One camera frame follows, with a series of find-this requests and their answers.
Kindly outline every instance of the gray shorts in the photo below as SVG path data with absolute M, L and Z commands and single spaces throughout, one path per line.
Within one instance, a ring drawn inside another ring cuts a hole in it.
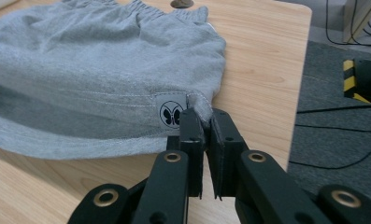
M 64 0 L 0 20 L 0 148 L 47 159 L 165 149 L 178 113 L 207 126 L 225 41 L 207 8 Z

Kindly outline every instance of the black logo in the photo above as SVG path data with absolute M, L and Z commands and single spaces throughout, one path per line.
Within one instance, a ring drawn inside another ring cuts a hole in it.
M 160 117 L 163 124 L 172 129 L 179 128 L 179 114 L 182 106 L 174 101 L 165 102 L 160 109 Z

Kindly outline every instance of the elastic waistband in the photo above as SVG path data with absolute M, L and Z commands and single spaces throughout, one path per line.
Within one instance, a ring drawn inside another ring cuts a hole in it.
M 165 13 L 159 8 L 151 7 L 143 3 L 141 0 L 133 0 L 127 5 L 120 5 L 115 0 L 63 0 L 71 7 L 87 7 L 90 5 L 106 5 L 107 7 L 125 7 L 132 12 L 138 12 L 139 19 L 143 20 L 153 20 L 163 15 L 172 14 L 178 18 L 187 21 L 199 21 L 206 22 L 208 16 L 207 7 L 199 7 L 195 10 L 185 10 L 185 9 L 174 9 L 170 13 Z

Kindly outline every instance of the yellow and black striped tape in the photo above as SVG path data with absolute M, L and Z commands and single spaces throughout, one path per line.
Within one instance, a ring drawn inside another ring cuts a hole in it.
M 344 74 L 344 95 L 355 100 L 359 100 L 368 104 L 371 104 L 371 97 L 363 95 L 357 92 L 357 83 L 355 77 L 354 61 L 346 60 L 343 62 L 343 74 Z

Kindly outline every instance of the gray carpet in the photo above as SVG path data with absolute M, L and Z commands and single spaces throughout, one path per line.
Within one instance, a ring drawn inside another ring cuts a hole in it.
M 369 106 L 343 96 L 343 62 L 354 58 L 371 54 L 308 42 L 298 112 Z M 295 123 L 288 173 L 301 188 L 341 184 L 371 198 L 371 108 L 298 113 Z

